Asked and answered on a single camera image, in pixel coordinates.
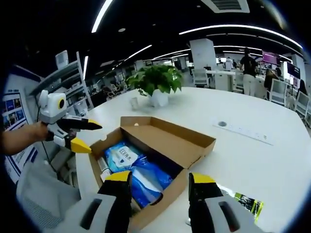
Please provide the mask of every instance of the blue package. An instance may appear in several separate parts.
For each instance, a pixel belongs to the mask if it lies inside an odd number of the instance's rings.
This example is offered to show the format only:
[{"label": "blue package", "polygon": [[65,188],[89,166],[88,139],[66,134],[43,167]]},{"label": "blue package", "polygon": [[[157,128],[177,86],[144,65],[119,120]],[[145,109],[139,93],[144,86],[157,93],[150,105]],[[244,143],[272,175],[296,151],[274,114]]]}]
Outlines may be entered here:
[{"label": "blue package", "polygon": [[136,160],[132,167],[132,196],[141,207],[156,201],[173,179],[147,158]]},{"label": "blue package", "polygon": [[139,150],[121,141],[104,152],[110,170],[133,172],[131,192],[142,207],[156,201],[173,179],[157,165],[150,163]]},{"label": "blue package", "polygon": [[144,157],[136,148],[121,141],[104,152],[110,170],[115,172],[130,170],[133,163]]},{"label": "blue package", "polygon": [[157,165],[148,162],[147,158],[138,159],[135,162],[135,167],[142,168],[152,172],[157,179],[157,182],[161,185],[163,189],[166,189],[173,181],[171,176],[164,171],[162,171]]},{"label": "blue package", "polygon": [[161,192],[146,188],[135,176],[132,176],[131,193],[138,205],[142,208],[156,201],[161,195]]}]

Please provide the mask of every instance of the cardboard box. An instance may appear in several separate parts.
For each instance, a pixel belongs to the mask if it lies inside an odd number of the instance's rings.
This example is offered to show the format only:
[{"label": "cardboard box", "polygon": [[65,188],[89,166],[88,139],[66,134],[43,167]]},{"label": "cardboard box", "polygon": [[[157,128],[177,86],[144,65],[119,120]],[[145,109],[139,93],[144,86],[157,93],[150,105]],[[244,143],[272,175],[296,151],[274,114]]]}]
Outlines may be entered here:
[{"label": "cardboard box", "polygon": [[104,150],[125,139],[141,150],[148,161],[157,164],[174,179],[154,204],[139,208],[131,217],[130,228],[141,230],[161,214],[184,191],[188,168],[199,163],[214,148],[215,138],[148,116],[123,116],[121,126],[107,135],[105,141],[94,143],[89,155],[93,172],[101,187],[103,182],[97,160]]}]

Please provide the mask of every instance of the black shirt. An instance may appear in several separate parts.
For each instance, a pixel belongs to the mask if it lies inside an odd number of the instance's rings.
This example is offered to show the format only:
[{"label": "black shirt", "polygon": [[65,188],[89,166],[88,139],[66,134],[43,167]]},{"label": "black shirt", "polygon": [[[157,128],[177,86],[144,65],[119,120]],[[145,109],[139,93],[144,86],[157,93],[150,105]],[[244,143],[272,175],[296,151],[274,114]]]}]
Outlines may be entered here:
[{"label": "black shirt", "polygon": [[257,62],[255,61],[254,58],[249,57],[249,56],[244,56],[241,59],[240,63],[241,63],[241,65],[244,65],[243,74],[249,74],[249,75],[256,77]]},{"label": "black shirt", "polygon": [[276,68],[276,74],[281,77],[282,76],[282,71],[280,70],[279,67]]}]

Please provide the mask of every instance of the computer monitor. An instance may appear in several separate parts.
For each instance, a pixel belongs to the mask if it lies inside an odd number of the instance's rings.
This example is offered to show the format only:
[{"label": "computer monitor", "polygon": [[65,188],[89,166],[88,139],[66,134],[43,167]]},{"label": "computer monitor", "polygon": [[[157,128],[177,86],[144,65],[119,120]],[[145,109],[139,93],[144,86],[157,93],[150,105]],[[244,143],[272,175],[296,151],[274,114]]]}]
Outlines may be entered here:
[{"label": "computer monitor", "polygon": [[287,63],[287,73],[293,75],[297,79],[300,79],[300,69],[289,62]]},{"label": "computer monitor", "polygon": [[272,53],[272,52],[262,51],[262,61],[265,63],[276,65],[276,66],[281,65],[279,55]]}]

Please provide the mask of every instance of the white cup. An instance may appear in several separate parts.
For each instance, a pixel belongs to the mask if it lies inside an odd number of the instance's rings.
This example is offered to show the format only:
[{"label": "white cup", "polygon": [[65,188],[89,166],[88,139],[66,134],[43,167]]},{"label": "white cup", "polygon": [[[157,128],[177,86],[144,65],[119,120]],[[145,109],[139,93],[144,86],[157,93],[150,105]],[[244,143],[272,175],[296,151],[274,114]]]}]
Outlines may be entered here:
[{"label": "white cup", "polygon": [[138,109],[138,99],[137,97],[131,98],[130,100],[131,106],[133,110],[137,110]]}]

